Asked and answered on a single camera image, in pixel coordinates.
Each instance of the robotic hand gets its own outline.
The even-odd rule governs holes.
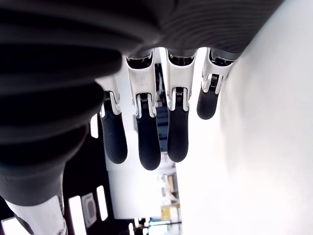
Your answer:
[[[125,161],[114,77],[122,55],[135,106],[139,158],[153,170],[160,163],[154,48],[167,48],[168,153],[180,162],[188,152],[197,49],[211,48],[197,106],[200,118],[209,119],[233,62],[281,2],[0,2],[0,196],[20,223],[32,235],[67,233],[62,175],[94,114],[101,111],[108,158],[116,164]],[[101,86],[94,81],[99,77],[106,77],[98,81]]]

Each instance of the white robotic arm segment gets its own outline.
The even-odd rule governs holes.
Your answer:
[[[57,195],[42,204],[29,207],[14,205],[8,201],[6,203],[32,235],[67,234],[66,222]]]

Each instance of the robotic finger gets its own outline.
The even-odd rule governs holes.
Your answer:
[[[97,79],[97,82],[104,89],[104,102],[100,111],[104,148],[113,163],[121,164],[126,160],[128,150],[116,76]]]
[[[197,105],[197,113],[201,119],[208,120],[214,116],[222,82],[238,57],[238,54],[207,48]]]
[[[146,55],[140,57],[126,57],[126,62],[136,110],[140,162],[145,169],[154,170],[161,161],[154,50],[149,50]]]
[[[168,79],[167,152],[181,162],[188,152],[188,114],[197,50],[166,50]]]

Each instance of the white wall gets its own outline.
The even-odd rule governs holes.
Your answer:
[[[184,234],[313,234],[313,1],[289,0],[232,69],[209,121],[190,100]]]

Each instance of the black rubber fingertip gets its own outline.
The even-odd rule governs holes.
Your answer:
[[[139,158],[147,170],[155,170],[161,162],[157,118],[145,116],[137,119]]]
[[[101,118],[103,143],[108,158],[115,164],[123,163],[127,158],[127,142],[122,114],[115,115],[112,109],[105,110]]]
[[[201,119],[208,120],[214,116],[218,97],[215,91],[204,92],[200,89],[197,113]]]
[[[167,153],[176,163],[184,160],[188,153],[188,114],[182,106],[168,110]]]

